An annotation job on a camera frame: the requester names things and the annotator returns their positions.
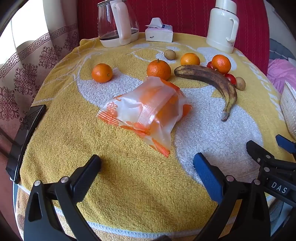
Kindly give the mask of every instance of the curtain floral pattern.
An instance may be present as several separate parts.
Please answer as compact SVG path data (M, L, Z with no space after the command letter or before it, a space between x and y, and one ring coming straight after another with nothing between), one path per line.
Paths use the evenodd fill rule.
M7 160L12 140L48 73L78 44L75 22L21 44L0 65L0 161Z

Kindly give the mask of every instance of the patterned curtain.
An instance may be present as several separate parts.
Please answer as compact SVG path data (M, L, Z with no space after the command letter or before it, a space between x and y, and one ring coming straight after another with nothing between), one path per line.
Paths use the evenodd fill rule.
M0 36L2 164L44 79L79 44L76 6L76 0L29 0ZM3 56L11 47L14 53Z

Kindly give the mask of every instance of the tissue box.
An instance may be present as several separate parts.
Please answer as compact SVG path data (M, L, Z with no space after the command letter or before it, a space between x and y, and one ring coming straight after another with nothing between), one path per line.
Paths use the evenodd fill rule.
M161 28L148 27L145 30L146 41L167 42L173 41L173 26L163 24Z

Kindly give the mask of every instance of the orange printed plastic wrapper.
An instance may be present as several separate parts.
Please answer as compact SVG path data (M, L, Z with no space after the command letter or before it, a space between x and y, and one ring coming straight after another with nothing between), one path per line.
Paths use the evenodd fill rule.
M176 85L159 77L146 77L133 91L110 99L98 118L107 124L134 131L166 157L170 154L170 133L192 106Z

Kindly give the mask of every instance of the black phone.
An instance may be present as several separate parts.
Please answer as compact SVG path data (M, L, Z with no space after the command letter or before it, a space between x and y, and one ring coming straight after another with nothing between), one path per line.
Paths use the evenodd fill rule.
M20 180L20 167L27 145L45 111L46 105L32 106L15 136L6 165L6 172L15 184Z

